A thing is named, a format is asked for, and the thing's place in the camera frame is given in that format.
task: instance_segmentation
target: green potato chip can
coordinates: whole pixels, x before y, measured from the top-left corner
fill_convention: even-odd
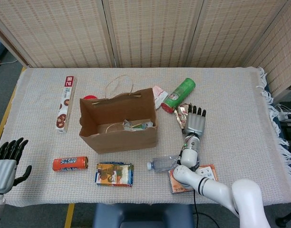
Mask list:
[[[165,100],[161,106],[167,113],[172,113],[180,103],[192,92],[195,88],[195,82],[186,78]]]

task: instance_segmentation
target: red label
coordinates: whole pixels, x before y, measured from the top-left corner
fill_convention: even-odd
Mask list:
[[[65,87],[72,87],[74,83],[74,76],[67,76],[65,79]]]

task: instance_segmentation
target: woven partition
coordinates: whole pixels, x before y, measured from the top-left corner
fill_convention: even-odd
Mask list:
[[[291,1],[264,34],[245,66],[261,66],[277,97],[291,85]]]
[[[285,0],[206,0],[187,66],[238,67]]]
[[[31,67],[112,66],[95,0],[0,0],[0,20]]]
[[[202,0],[106,2],[110,8],[120,67],[183,65],[196,26],[193,21],[198,18],[197,10],[200,10]]]

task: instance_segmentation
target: black chair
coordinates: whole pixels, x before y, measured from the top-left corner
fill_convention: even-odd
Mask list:
[[[94,228],[194,228],[193,207],[185,204],[98,203]]]

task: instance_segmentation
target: cable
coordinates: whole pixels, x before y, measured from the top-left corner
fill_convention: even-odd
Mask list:
[[[187,144],[187,142],[192,138],[192,137],[194,137],[194,135],[192,134],[192,135],[190,135],[190,137],[187,139],[187,140],[185,140],[184,141],[184,144],[183,144],[183,146],[182,146],[182,149],[181,150],[183,150],[183,148],[184,148],[184,146]]]
[[[197,212],[197,208],[196,208],[195,189],[194,189],[194,207],[195,207],[195,212],[196,212],[196,216],[197,216],[196,228],[198,228],[198,212]]]
[[[3,65],[3,64],[9,64],[9,63],[15,63],[17,62],[17,60],[13,61],[13,62],[8,62],[8,63],[0,63],[0,65]]]
[[[207,216],[208,218],[210,218],[216,224],[216,226],[218,228],[220,228],[220,226],[217,224],[217,222],[210,215],[207,215],[205,213],[202,213],[202,212],[198,212],[197,211],[197,208],[196,208],[196,200],[195,200],[195,190],[194,190],[194,208],[195,208],[195,213],[193,213],[193,214],[194,215],[196,214],[196,216],[197,216],[196,228],[198,228],[198,214]]]
[[[282,105],[282,104],[277,104],[275,107],[278,107],[281,111],[283,111],[283,110],[282,110],[282,107],[283,107],[283,108],[285,108],[287,111],[291,112],[291,109],[290,109],[289,107],[286,107],[286,106],[284,106],[284,105]]]
[[[220,228],[220,226],[217,224],[217,222],[210,216],[210,215],[207,215],[207,214],[205,214],[205,213],[202,213],[202,212],[199,212],[198,214],[200,214],[200,215],[205,215],[205,216],[207,216],[208,218],[210,218],[215,224],[216,224],[216,226],[218,227],[218,228]]]

